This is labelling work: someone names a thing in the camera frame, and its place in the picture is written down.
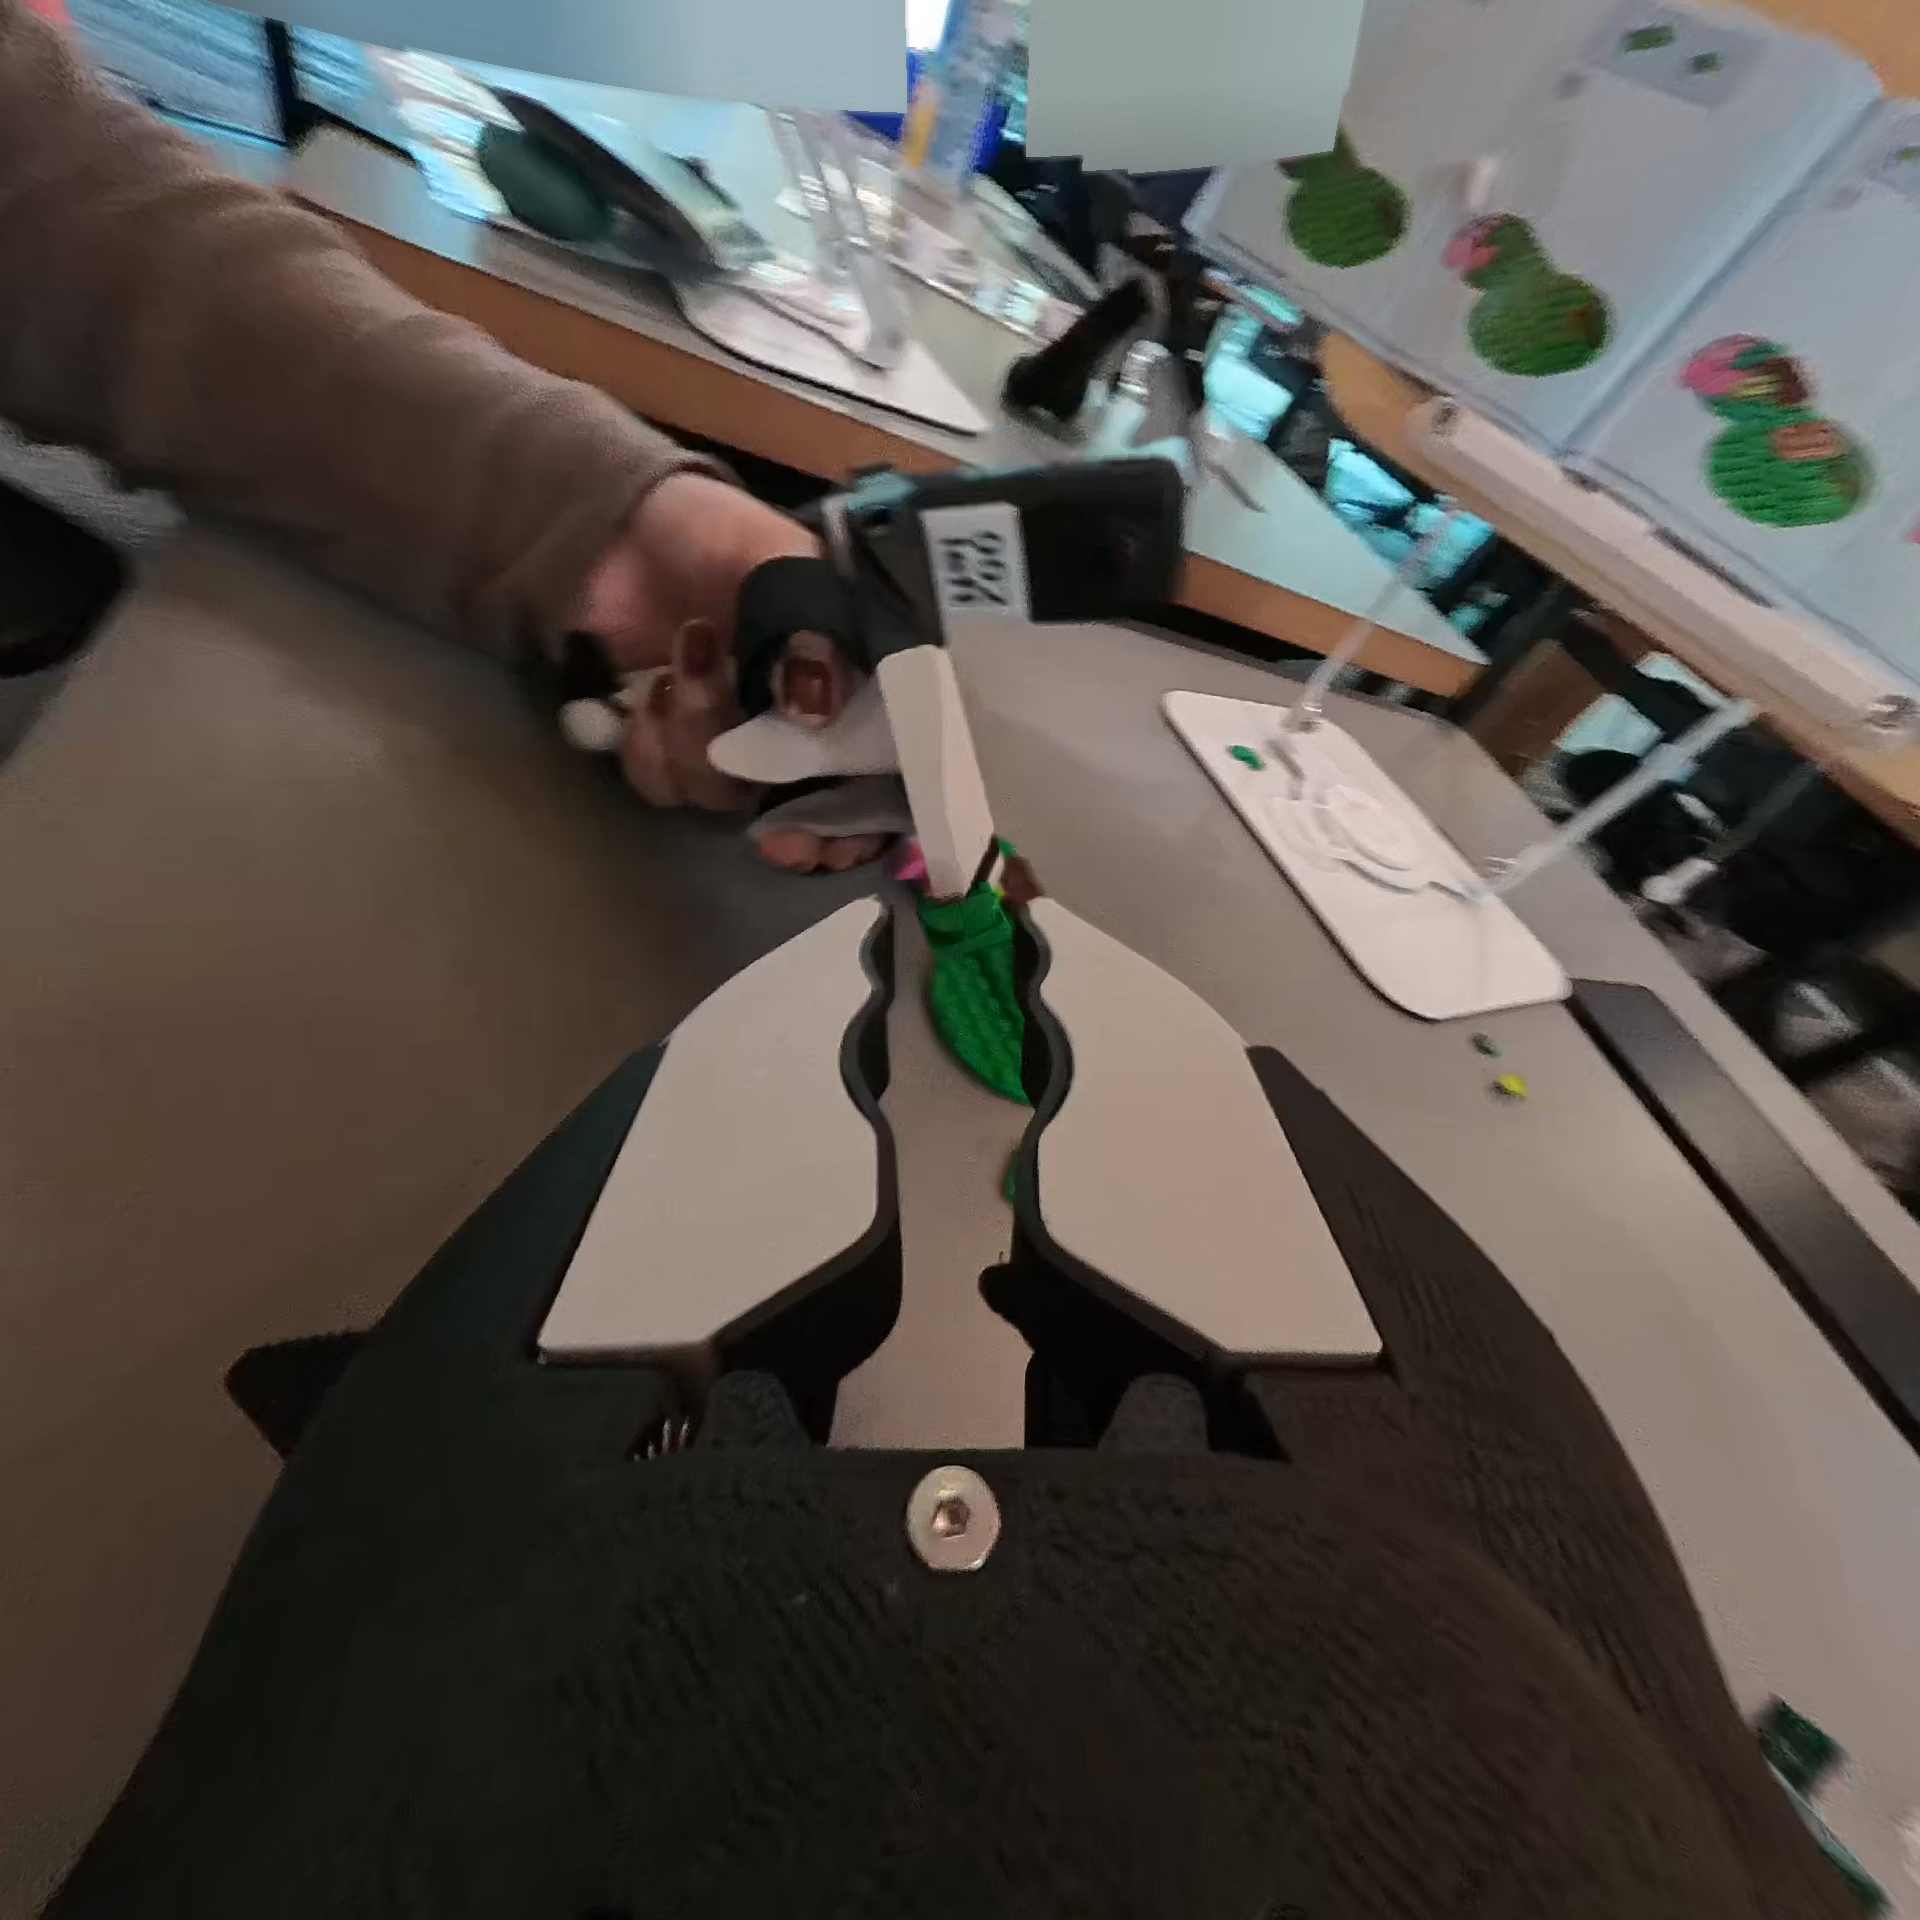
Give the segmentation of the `grey desk mat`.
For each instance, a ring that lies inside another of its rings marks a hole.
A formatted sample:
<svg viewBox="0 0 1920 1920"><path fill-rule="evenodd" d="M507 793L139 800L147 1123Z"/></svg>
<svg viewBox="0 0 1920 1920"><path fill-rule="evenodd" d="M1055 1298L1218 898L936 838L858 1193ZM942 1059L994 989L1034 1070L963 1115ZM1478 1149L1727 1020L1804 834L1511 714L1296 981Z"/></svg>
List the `grey desk mat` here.
<svg viewBox="0 0 1920 1920"><path fill-rule="evenodd" d="M753 275L681 276L671 293L698 336L760 372L855 395L954 436L990 430L985 414L923 343L900 336L883 366L863 358L858 349L870 345L870 310L848 284L823 280L789 258Z"/></svg>

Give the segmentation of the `dark green rounded object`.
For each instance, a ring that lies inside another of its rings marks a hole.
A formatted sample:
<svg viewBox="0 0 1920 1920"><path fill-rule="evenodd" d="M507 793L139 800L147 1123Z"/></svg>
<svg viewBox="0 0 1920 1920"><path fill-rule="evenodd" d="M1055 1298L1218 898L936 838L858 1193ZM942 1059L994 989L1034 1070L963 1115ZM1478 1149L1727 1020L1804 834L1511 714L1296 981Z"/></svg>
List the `dark green rounded object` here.
<svg viewBox="0 0 1920 1920"><path fill-rule="evenodd" d="M681 157L624 124L596 136L526 92L495 101L475 159L520 226L642 267L740 271L734 206Z"/></svg>

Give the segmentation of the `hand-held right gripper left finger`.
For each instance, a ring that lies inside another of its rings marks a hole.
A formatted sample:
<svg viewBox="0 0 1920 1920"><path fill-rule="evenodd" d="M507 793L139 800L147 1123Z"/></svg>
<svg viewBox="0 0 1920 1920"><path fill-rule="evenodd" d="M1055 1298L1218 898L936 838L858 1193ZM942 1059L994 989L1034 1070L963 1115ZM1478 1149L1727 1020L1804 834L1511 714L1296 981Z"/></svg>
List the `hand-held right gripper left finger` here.
<svg viewBox="0 0 1920 1920"><path fill-rule="evenodd" d="M661 1045L539 1331L547 1360L861 1368L900 1311L896 910L861 898Z"/></svg>

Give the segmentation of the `clear acrylic booklet stand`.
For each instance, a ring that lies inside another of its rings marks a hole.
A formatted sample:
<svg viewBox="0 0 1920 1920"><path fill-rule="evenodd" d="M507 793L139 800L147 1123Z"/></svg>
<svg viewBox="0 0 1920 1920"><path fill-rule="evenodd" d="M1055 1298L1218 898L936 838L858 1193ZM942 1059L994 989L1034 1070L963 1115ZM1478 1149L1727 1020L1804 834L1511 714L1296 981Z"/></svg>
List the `clear acrylic booklet stand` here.
<svg viewBox="0 0 1920 1920"><path fill-rule="evenodd" d="M1636 508L1452 395L1332 343L1337 422L1382 464L1478 516L1565 585L1688 659L1916 851L1916 676L1855 638L1743 590Z"/></svg>

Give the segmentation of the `black object on desk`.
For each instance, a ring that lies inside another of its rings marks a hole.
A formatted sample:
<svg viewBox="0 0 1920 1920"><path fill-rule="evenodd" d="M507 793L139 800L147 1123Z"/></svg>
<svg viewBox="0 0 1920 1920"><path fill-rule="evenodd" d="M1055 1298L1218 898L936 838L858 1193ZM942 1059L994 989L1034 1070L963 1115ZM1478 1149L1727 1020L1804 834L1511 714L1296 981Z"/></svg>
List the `black object on desk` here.
<svg viewBox="0 0 1920 1920"><path fill-rule="evenodd" d="M1173 354L1162 275L1133 275L1004 380L1006 416L1075 446L1127 446L1169 410Z"/></svg>

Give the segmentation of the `wooden background desk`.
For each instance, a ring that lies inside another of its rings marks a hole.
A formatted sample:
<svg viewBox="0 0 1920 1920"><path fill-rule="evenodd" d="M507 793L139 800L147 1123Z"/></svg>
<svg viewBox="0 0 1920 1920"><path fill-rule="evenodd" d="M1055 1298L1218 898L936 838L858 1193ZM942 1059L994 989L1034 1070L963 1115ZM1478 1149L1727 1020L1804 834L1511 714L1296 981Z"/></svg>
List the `wooden background desk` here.
<svg viewBox="0 0 1920 1920"><path fill-rule="evenodd" d="M291 157L285 188L339 222L403 292L678 436L813 482L875 464L1013 468L1066 454L1001 407L1004 372L1023 345L923 284L908 284L917 340L981 414L981 434L950 434L863 395L763 372L688 324L661 276L475 222L436 202L411 161L348 132L311 136ZM1391 585L1391 570L1260 445L1250 454L1239 486L1208 478L1191 491L1177 601L1328 655Z"/></svg>

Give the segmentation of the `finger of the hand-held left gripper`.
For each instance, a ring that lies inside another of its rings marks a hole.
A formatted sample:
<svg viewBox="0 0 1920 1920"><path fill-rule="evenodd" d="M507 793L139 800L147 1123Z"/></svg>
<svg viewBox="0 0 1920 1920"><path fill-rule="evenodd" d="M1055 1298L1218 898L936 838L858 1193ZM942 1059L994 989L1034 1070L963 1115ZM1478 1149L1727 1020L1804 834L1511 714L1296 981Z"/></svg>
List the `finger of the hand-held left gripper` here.
<svg viewBox="0 0 1920 1920"><path fill-rule="evenodd" d="M877 686L931 898L964 898L996 852L970 711L937 642L887 655Z"/></svg>

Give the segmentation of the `person's left hand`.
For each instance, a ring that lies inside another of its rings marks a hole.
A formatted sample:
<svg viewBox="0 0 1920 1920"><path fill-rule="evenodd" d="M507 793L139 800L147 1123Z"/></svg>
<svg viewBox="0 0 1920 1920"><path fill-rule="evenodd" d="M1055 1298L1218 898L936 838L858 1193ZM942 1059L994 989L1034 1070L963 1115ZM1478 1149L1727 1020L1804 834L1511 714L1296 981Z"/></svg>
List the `person's left hand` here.
<svg viewBox="0 0 1920 1920"><path fill-rule="evenodd" d="M659 808L742 813L756 788L710 765L740 711L740 595L769 562L820 559L823 543L749 491L681 471L612 536L563 621L624 686L618 765Z"/></svg>

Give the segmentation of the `white stand base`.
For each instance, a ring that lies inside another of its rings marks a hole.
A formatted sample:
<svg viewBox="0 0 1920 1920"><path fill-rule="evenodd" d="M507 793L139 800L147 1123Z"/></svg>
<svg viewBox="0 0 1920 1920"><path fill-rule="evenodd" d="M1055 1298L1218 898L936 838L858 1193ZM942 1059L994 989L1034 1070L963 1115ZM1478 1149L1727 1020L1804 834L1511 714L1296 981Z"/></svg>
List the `white stand base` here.
<svg viewBox="0 0 1920 1920"><path fill-rule="evenodd" d="M1374 754L1332 718L1166 691L1162 718L1348 965L1398 1013L1489 1020L1565 1001L1571 977ZM1250 745L1264 773L1226 747Z"/></svg>

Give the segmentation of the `lego instruction booklet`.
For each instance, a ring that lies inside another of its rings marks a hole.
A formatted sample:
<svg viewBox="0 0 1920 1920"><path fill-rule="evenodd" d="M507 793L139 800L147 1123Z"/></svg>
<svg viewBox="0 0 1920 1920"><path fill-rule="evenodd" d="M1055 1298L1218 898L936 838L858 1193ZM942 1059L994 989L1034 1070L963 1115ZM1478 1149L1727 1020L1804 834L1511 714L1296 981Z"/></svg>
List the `lego instruction booklet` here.
<svg viewBox="0 0 1920 1920"><path fill-rule="evenodd" d="M1880 650L1916 626L1916 95L1733 3L1368 3L1191 240Z"/></svg>

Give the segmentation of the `green lego baseplate build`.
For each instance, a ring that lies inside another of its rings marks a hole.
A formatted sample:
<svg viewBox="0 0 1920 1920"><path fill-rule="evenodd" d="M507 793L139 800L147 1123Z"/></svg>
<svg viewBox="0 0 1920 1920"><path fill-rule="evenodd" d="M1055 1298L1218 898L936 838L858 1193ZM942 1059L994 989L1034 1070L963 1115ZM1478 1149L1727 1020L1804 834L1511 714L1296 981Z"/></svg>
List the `green lego baseplate build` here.
<svg viewBox="0 0 1920 1920"><path fill-rule="evenodd" d="M896 877L917 898L936 1036L979 1088L1028 1107L1016 918L1042 898L1042 880L1013 844L996 838L985 880L964 898L937 899L915 835L896 852Z"/></svg>

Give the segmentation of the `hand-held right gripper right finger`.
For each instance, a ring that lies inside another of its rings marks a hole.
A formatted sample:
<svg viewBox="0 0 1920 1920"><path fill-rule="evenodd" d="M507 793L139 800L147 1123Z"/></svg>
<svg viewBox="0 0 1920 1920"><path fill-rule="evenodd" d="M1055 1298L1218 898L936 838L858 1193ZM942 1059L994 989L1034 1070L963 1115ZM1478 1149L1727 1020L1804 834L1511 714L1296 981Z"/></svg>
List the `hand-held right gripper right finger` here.
<svg viewBox="0 0 1920 1920"><path fill-rule="evenodd" d="M1031 1123L990 1307L1081 1368L1099 1337L1199 1374L1374 1368L1387 1341L1236 1025L1060 899L1020 915L1016 949Z"/></svg>

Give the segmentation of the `person's left forearm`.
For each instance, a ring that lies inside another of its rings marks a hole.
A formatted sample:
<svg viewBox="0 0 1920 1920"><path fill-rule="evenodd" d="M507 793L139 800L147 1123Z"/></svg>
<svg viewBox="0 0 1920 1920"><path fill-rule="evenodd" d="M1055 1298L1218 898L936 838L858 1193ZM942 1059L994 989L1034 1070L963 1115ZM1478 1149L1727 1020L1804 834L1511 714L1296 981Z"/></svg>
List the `person's left forearm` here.
<svg viewBox="0 0 1920 1920"><path fill-rule="evenodd" d="M661 482L723 478L108 95L21 3L4 3L4 422L495 655L563 640Z"/></svg>

